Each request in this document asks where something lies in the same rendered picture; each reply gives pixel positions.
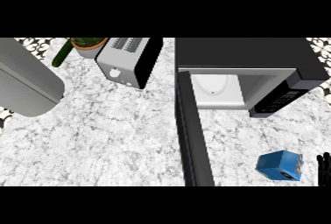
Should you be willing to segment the black microwave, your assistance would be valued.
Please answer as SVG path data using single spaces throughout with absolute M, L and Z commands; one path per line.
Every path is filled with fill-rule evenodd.
M 329 79 L 305 38 L 176 38 L 176 103 L 267 118 Z

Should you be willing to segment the blue milk carton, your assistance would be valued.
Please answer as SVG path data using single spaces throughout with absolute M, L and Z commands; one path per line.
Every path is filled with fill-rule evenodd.
M 280 150 L 259 157 L 256 170 L 271 180 L 299 181 L 304 174 L 304 164 L 302 154 Z

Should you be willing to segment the silver toaster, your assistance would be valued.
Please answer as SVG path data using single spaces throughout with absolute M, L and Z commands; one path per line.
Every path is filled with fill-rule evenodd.
M 111 38 L 95 58 L 108 80 L 144 89 L 162 48 L 163 38 Z

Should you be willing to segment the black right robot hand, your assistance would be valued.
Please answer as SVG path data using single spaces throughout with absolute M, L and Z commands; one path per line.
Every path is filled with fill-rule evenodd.
M 318 185 L 331 186 L 331 155 L 329 152 L 317 156 L 318 161 Z

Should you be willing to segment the black microwave door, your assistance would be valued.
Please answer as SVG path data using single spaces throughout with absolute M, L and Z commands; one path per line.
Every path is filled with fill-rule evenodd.
M 185 185 L 215 186 L 191 73 L 176 73 L 175 80 L 175 117 Z

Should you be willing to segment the potted green plant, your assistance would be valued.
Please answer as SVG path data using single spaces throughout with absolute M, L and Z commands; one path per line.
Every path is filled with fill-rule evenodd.
M 60 67 L 63 65 L 73 50 L 77 50 L 83 58 L 95 59 L 108 40 L 108 38 L 67 38 L 67 43 L 54 58 L 52 66 Z

